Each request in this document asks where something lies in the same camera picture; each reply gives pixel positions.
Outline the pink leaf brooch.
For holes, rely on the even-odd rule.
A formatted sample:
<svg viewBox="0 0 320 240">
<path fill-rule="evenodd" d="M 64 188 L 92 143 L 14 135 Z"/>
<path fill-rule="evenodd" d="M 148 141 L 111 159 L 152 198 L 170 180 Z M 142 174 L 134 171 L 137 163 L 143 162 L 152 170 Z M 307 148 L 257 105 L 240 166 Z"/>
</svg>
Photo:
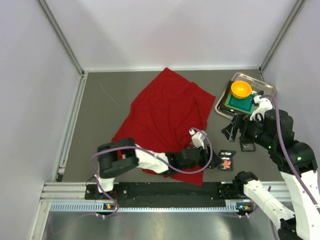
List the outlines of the pink leaf brooch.
<svg viewBox="0 0 320 240">
<path fill-rule="evenodd" d="M 232 167 L 232 161 L 225 159 L 222 166 L 224 169 L 230 169 Z"/>
</svg>

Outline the red garment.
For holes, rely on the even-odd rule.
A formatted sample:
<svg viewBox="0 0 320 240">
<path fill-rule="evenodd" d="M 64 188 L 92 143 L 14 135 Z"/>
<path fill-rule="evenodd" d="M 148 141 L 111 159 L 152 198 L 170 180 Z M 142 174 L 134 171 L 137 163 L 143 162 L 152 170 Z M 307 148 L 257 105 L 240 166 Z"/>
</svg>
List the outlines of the red garment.
<svg viewBox="0 0 320 240">
<path fill-rule="evenodd" d="M 190 128 L 207 128 L 215 98 L 165 68 L 131 103 L 112 141 L 133 138 L 147 150 L 180 152 L 191 146 Z"/>
</svg>

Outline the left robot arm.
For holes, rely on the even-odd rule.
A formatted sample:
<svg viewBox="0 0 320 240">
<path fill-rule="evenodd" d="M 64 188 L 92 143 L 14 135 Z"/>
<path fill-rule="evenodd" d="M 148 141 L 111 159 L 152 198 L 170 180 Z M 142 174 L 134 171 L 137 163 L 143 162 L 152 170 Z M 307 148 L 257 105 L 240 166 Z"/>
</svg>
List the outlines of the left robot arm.
<svg viewBox="0 0 320 240">
<path fill-rule="evenodd" d="M 191 141 L 191 146 L 178 152 L 147 150 L 130 137 L 101 145 L 96 155 L 98 170 L 95 177 L 98 191 L 112 191 L 115 178 L 135 168 L 164 176 L 178 173 L 193 175 L 206 168 L 216 168 L 223 162 L 210 144 L 205 145 L 205 136 L 200 132 L 194 134 Z"/>
</svg>

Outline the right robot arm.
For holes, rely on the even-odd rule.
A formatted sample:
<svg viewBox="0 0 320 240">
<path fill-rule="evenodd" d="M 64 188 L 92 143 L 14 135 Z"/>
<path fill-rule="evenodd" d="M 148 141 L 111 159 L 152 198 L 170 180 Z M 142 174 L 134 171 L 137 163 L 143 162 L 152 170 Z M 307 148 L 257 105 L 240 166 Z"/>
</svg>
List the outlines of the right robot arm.
<svg viewBox="0 0 320 240">
<path fill-rule="evenodd" d="M 293 210 L 287 209 L 252 172 L 241 171 L 234 180 L 234 191 L 253 200 L 274 224 L 281 240 L 320 238 L 320 193 L 318 165 L 312 148 L 295 140 L 293 118 L 284 110 L 267 110 L 253 120 L 234 114 L 222 133 L 233 142 L 236 134 L 247 144 L 260 145 L 276 164 L 290 194 Z"/>
</svg>

